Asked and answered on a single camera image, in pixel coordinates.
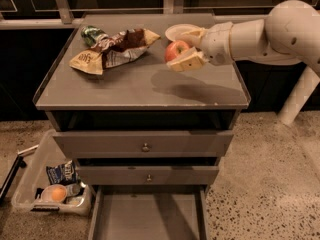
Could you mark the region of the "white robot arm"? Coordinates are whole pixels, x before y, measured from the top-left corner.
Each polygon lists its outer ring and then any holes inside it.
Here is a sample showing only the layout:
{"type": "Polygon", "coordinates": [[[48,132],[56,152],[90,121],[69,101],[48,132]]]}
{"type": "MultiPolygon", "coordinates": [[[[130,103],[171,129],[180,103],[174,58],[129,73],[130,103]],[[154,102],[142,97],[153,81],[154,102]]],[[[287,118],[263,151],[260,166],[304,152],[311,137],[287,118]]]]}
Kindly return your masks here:
{"type": "Polygon", "coordinates": [[[278,4],[264,19],[196,27],[178,32],[175,39],[190,45],[167,63],[175,71],[249,60],[269,65],[304,62],[320,74],[320,14],[298,0],[278,4]]]}

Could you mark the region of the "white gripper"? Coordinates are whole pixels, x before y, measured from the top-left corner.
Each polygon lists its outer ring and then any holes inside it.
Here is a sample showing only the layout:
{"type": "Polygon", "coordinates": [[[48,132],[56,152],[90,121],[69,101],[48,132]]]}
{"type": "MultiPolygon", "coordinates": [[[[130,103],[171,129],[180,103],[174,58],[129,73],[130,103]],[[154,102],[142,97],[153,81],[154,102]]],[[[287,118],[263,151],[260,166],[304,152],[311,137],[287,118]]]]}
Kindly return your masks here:
{"type": "Polygon", "coordinates": [[[215,66],[231,64],[233,62],[230,48],[232,27],[232,22],[226,22],[216,24],[209,29],[197,28],[178,34],[177,40],[184,41],[191,47],[200,48],[202,51],[191,48],[169,61],[167,66],[174,71],[182,72],[200,69],[208,60],[215,66]]]}

